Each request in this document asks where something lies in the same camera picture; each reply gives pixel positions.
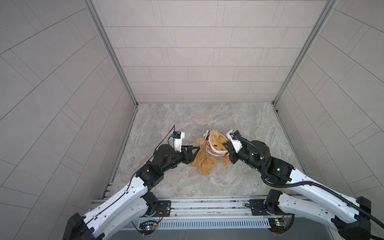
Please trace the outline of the red white striped knit sweater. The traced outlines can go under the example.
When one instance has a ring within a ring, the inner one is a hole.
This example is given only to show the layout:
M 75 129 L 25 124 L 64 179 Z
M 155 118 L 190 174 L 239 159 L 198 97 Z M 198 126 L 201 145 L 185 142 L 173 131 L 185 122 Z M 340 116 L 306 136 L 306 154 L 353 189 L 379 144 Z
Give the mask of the red white striped knit sweater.
M 229 141 L 228 137 L 221 132 L 207 130 L 203 136 L 202 143 L 205 144 L 207 152 L 214 157 L 228 157 L 228 150 L 224 143 Z

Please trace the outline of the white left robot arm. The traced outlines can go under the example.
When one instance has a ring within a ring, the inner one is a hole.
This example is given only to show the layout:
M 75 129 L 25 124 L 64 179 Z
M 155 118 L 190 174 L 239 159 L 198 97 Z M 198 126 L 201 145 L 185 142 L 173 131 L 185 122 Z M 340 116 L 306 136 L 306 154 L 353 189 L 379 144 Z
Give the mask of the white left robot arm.
M 67 222 L 64 240 L 108 240 L 130 221 L 152 215 L 158 199 L 151 193 L 164 179 L 164 173 L 180 163 L 192 163 L 200 147 L 181 146 L 174 150 L 161 145 L 133 175 L 130 182 L 103 204 L 83 216 L 76 213 Z

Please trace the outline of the tan plush teddy bear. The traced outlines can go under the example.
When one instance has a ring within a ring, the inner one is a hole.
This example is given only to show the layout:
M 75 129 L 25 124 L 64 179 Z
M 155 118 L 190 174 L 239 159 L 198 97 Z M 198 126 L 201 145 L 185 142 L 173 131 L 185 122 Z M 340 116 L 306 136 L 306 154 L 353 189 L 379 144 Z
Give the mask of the tan plush teddy bear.
M 207 150 L 204 143 L 202 143 L 203 138 L 197 139 L 197 145 L 201 147 L 199 153 L 197 154 L 195 160 L 191 163 L 191 166 L 193 168 L 199 169 L 199 173 L 202 176 L 208 176 L 215 164 L 220 161 L 224 166 L 228 166 L 230 164 L 229 157 L 214 157 L 210 155 Z

